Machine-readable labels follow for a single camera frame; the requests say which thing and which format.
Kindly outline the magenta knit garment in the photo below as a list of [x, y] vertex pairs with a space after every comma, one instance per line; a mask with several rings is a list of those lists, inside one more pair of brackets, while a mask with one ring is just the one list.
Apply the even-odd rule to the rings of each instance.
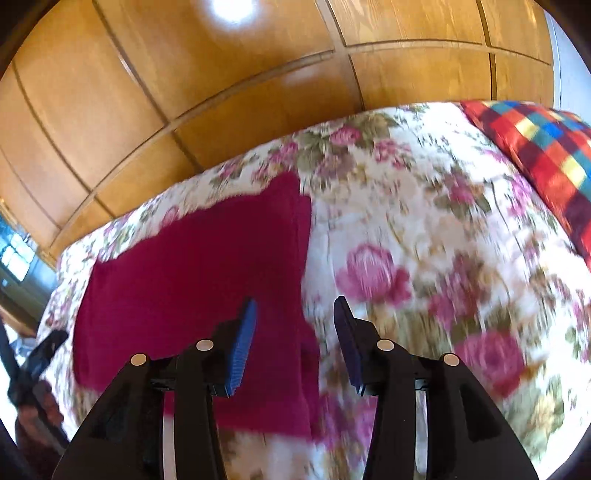
[[317, 437], [320, 353], [301, 299], [310, 234], [311, 199], [283, 173], [259, 194], [192, 212], [96, 263], [75, 320], [76, 382], [102, 392], [134, 354], [179, 354], [250, 298], [259, 315], [242, 384], [215, 400], [216, 422]]

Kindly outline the floral bedspread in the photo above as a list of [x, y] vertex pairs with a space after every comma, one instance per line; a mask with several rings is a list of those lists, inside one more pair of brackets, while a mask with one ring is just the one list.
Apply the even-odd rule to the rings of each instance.
[[451, 103], [312, 126], [177, 183], [68, 247], [40, 331], [72, 329], [91, 270], [283, 172], [311, 196], [304, 317], [320, 343], [320, 443], [225, 432], [232, 479], [358, 479], [372, 401], [349, 385], [332, 302], [410, 352], [473, 366], [549, 478], [590, 424], [590, 273], [511, 160]]

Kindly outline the wooden wardrobe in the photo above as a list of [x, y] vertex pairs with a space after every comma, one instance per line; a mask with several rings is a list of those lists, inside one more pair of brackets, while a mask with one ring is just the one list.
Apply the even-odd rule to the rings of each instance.
[[554, 93], [532, 1], [42, 1], [1, 50], [1, 208], [49, 261], [318, 122]]

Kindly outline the plaid multicolour pillow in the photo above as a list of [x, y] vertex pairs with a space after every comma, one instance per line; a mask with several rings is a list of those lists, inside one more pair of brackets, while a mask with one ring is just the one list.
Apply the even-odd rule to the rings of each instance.
[[531, 102], [464, 101], [461, 107], [514, 162], [589, 263], [590, 125]]

